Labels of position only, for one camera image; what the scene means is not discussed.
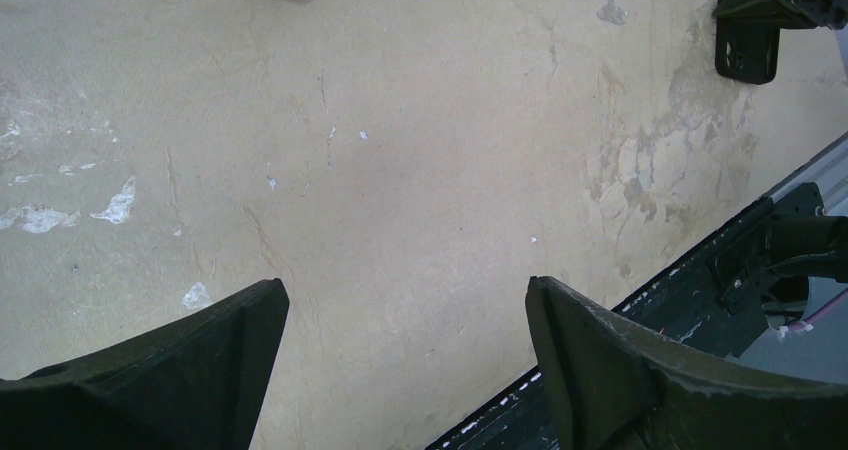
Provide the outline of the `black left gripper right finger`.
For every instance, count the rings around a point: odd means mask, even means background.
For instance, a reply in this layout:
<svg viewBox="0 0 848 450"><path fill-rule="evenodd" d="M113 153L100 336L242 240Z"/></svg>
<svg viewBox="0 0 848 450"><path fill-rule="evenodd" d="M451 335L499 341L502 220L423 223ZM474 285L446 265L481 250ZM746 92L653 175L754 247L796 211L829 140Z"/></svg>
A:
<svg viewBox="0 0 848 450"><path fill-rule="evenodd" d="M707 354L551 277L525 307L563 449L843 449L847 389Z"/></svg>

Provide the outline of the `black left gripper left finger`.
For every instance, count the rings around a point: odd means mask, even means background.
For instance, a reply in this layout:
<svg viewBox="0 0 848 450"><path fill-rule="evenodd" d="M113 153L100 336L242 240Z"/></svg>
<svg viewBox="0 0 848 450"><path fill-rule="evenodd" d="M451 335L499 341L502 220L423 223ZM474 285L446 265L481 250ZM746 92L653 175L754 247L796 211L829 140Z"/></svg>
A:
<svg viewBox="0 0 848 450"><path fill-rule="evenodd" d="M1 384L5 449L246 449L289 299L262 280L187 317Z"/></svg>

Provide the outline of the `black phone case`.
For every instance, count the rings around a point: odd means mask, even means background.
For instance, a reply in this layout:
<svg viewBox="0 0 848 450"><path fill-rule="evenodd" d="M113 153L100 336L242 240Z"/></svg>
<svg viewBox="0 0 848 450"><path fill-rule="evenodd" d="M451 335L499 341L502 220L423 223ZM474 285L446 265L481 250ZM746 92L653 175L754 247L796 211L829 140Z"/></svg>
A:
<svg viewBox="0 0 848 450"><path fill-rule="evenodd" d="M773 81L780 30L771 0L717 0L712 16L718 74L754 85Z"/></svg>

